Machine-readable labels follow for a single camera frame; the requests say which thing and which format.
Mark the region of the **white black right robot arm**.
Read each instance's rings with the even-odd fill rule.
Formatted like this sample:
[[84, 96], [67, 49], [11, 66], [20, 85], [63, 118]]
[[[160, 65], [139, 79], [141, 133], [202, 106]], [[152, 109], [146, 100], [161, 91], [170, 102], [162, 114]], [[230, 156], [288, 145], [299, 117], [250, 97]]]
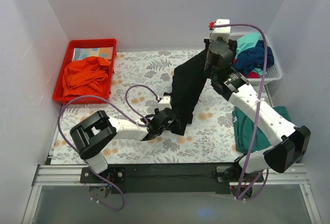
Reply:
[[306, 126], [297, 127], [287, 121], [259, 99], [248, 80], [232, 68], [233, 58], [225, 41], [210, 42], [205, 63], [207, 77], [213, 89], [248, 118], [258, 117], [257, 127], [271, 144], [241, 157], [233, 169], [234, 177], [243, 182], [255, 171], [272, 169], [283, 173], [305, 154], [311, 132]]

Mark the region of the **black t shirt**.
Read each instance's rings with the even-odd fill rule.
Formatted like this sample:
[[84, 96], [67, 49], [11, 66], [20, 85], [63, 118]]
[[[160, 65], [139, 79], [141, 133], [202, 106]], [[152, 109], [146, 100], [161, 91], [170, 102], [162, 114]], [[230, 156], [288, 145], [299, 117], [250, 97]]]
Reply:
[[193, 111], [205, 86], [204, 72], [207, 50], [203, 50], [174, 69], [172, 77], [171, 106], [178, 121], [171, 132], [184, 135], [186, 126], [192, 123]]

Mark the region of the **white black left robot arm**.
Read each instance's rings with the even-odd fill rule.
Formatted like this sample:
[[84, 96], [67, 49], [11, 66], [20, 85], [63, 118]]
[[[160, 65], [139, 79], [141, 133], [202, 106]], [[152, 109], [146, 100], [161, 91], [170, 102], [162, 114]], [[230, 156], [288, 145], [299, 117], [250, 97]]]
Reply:
[[102, 150], [112, 140], [129, 139], [149, 141], [177, 124], [178, 118], [170, 108], [149, 115], [148, 125], [141, 127], [125, 119], [109, 117], [97, 111], [70, 130], [70, 136], [82, 160], [92, 168], [92, 177], [99, 183], [109, 179], [110, 171]]

